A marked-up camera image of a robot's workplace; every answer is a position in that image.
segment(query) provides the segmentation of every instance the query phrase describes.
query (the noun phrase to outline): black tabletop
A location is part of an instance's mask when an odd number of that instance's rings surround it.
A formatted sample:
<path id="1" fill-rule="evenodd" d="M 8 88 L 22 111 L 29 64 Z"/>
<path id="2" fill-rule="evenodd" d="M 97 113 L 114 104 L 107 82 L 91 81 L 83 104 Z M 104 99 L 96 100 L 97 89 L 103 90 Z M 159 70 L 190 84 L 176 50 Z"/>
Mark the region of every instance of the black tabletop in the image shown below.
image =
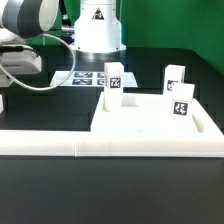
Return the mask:
<path id="1" fill-rule="evenodd" d="M 39 75 L 19 76 L 34 86 L 49 85 L 55 70 L 68 70 L 61 47 L 38 48 Z M 120 61 L 134 72 L 139 88 L 162 93 L 168 64 L 186 66 L 185 82 L 224 131 L 224 77 L 195 52 L 129 48 Z M 103 71 L 103 61 L 77 60 L 76 70 Z M 37 93 L 13 84 L 1 89 L 5 110 L 0 128 L 89 131 L 102 88 L 59 87 Z M 1 223 L 224 223 L 222 158 L 0 157 Z"/>

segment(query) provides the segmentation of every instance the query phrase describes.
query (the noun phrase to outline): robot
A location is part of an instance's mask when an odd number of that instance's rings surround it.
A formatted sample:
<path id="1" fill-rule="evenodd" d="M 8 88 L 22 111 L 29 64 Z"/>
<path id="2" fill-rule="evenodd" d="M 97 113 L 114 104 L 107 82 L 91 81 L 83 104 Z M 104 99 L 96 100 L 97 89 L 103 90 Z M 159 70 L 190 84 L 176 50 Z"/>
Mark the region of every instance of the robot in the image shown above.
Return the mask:
<path id="1" fill-rule="evenodd" d="M 58 12 L 58 0 L 1 0 L 0 25 L 28 39 L 48 31 Z"/>
<path id="2" fill-rule="evenodd" d="M 29 39 L 50 30 L 57 16 L 58 6 L 59 0 L 0 0 L 0 25 L 5 28 L 0 29 L 0 53 L 4 52 L 4 44 L 18 40 L 18 37 Z M 116 0 L 81 0 L 81 14 L 75 22 L 75 41 L 71 47 L 78 55 L 87 58 L 107 58 L 108 55 L 111 57 L 125 52 L 126 46 L 121 43 L 121 23 L 116 18 Z M 12 62 L 12 54 L 4 52 L 1 64 L 8 69 L 13 68 L 13 64 L 20 64 L 25 71 L 27 54 L 24 60 L 16 54 L 14 52 L 15 61 Z M 29 66 L 31 69 L 26 71 L 27 74 L 30 71 L 38 73 L 41 69 L 40 59 L 33 59 Z"/>

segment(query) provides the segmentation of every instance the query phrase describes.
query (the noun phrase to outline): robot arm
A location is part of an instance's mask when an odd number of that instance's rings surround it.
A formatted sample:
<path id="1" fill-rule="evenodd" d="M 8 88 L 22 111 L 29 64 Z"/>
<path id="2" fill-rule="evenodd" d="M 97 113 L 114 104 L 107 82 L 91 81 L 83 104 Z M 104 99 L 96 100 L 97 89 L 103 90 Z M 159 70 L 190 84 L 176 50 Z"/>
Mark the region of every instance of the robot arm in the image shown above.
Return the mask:
<path id="1" fill-rule="evenodd" d="M 27 39 L 54 24 L 59 0 L 0 0 L 0 25 Z"/>

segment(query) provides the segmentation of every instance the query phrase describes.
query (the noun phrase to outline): black cable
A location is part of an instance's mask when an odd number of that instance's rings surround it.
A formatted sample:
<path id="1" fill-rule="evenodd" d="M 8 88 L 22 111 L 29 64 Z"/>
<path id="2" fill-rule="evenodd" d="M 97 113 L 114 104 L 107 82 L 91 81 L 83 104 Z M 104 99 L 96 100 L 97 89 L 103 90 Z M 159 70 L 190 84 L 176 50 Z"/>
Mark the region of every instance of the black cable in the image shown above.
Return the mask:
<path id="1" fill-rule="evenodd" d="M 34 52 L 36 54 L 36 57 L 39 56 L 39 53 L 32 49 L 32 48 L 26 48 L 23 46 L 0 46 L 0 55 L 4 54 L 4 53 L 10 53 L 10 52 L 23 52 L 23 51 L 31 51 Z"/>
<path id="2" fill-rule="evenodd" d="M 60 7 L 60 11 L 61 11 L 62 25 L 71 26 L 72 25 L 71 20 L 68 17 L 64 0 L 59 0 L 59 7 Z"/>

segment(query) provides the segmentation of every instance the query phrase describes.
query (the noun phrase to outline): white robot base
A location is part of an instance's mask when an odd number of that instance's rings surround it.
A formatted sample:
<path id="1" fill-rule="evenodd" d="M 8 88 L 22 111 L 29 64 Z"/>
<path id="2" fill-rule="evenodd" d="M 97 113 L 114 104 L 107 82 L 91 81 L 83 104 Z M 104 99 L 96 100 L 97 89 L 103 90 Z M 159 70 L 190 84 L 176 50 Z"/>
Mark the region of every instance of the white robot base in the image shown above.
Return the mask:
<path id="1" fill-rule="evenodd" d="M 121 23 L 116 18 L 116 0 L 81 0 L 81 13 L 75 22 L 77 56 L 105 59 L 124 55 Z"/>

